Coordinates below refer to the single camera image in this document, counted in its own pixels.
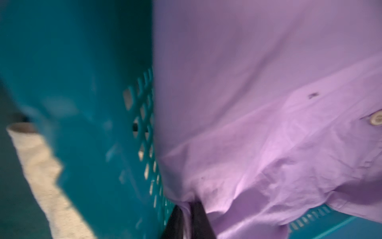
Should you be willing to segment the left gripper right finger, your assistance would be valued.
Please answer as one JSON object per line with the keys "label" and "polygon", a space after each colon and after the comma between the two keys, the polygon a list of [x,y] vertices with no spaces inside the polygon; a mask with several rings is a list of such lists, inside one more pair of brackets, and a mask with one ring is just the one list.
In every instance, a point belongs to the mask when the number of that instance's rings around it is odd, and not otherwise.
{"label": "left gripper right finger", "polygon": [[192,239],[216,239],[216,235],[201,202],[191,203],[191,223]]}

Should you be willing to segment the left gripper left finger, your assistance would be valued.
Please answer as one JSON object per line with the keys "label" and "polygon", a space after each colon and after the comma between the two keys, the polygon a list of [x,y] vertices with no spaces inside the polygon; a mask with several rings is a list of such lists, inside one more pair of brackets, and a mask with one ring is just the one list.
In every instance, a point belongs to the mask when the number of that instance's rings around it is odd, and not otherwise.
{"label": "left gripper left finger", "polygon": [[184,215],[182,209],[176,205],[170,215],[161,239],[184,238]]}

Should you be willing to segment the purple striped pants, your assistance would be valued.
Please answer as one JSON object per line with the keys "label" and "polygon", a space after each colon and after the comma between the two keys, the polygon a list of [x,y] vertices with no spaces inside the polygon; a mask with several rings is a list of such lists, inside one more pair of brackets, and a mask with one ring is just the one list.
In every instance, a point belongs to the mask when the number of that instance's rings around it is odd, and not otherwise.
{"label": "purple striped pants", "polygon": [[220,239],[310,208],[382,220],[381,1],[155,1],[165,195]]}

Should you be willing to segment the teal plastic basket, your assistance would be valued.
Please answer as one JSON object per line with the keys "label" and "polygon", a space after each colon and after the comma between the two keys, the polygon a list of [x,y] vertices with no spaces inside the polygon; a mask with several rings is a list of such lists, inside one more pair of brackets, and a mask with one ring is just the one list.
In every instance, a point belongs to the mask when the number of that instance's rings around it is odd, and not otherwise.
{"label": "teal plastic basket", "polygon": [[1,1],[1,81],[100,239],[160,239],[175,207],[153,142],[153,5]]}

